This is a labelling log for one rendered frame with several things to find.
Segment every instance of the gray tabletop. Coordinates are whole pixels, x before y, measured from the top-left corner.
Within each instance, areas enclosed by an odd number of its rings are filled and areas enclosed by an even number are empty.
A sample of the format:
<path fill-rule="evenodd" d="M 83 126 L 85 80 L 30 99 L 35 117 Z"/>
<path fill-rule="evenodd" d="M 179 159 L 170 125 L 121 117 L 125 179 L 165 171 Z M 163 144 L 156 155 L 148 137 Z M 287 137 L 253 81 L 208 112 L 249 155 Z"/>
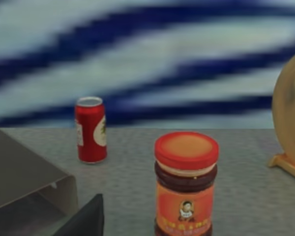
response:
<path fill-rule="evenodd" d="M 71 129 L 6 129 L 77 178 L 80 206 L 103 193 L 105 236 L 153 235 L 153 143 L 162 129 L 108 129 L 108 157 L 77 160 Z M 213 227 L 215 236 L 295 236 L 295 179 L 269 159 L 281 151 L 273 130 L 200 130 L 220 144 Z"/>

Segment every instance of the can top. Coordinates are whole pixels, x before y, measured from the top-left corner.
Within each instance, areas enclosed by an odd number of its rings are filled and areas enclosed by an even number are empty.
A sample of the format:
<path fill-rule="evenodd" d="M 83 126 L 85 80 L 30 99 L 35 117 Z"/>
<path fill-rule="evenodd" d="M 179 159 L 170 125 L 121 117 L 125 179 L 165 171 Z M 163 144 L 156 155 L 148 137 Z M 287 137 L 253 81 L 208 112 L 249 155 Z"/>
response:
<path fill-rule="evenodd" d="M 155 157 L 161 164 L 178 170 L 201 170 L 218 159 L 218 143 L 197 132 L 173 132 L 155 142 Z"/>
<path fill-rule="evenodd" d="M 103 104 L 103 99 L 100 97 L 81 97 L 76 104 L 79 107 L 97 107 Z"/>

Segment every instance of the soda can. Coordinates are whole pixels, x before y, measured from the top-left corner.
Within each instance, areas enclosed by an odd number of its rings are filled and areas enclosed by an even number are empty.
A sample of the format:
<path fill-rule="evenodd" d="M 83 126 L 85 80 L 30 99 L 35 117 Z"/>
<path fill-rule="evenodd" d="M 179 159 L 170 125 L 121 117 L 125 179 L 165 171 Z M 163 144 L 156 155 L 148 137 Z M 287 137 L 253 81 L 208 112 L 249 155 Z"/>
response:
<path fill-rule="evenodd" d="M 79 159 L 88 164 L 103 161 L 107 156 L 103 100 L 99 97 L 80 98 L 75 105 L 75 123 Z"/>

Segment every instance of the white label on can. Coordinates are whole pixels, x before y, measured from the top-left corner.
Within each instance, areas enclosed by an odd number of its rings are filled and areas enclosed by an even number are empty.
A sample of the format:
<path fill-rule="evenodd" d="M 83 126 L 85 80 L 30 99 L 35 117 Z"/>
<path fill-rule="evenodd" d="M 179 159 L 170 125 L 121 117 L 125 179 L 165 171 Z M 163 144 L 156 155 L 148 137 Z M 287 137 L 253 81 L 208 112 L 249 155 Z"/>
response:
<path fill-rule="evenodd" d="M 94 141 L 104 147 L 106 146 L 106 118 L 105 116 L 98 123 L 93 133 Z"/>
<path fill-rule="evenodd" d="M 75 121 L 77 127 L 77 138 L 78 138 L 78 145 L 83 146 L 83 133 L 82 133 L 82 125 Z"/>

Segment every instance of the striped fabric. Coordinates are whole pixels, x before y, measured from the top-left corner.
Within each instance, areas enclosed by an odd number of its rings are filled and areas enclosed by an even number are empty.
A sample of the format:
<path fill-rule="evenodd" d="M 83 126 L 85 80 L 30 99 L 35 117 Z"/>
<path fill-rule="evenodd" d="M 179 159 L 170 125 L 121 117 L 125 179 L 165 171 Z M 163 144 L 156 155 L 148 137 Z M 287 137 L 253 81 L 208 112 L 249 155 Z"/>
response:
<path fill-rule="evenodd" d="M 0 126 L 272 128 L 295 0 L 2 0 Z"/>

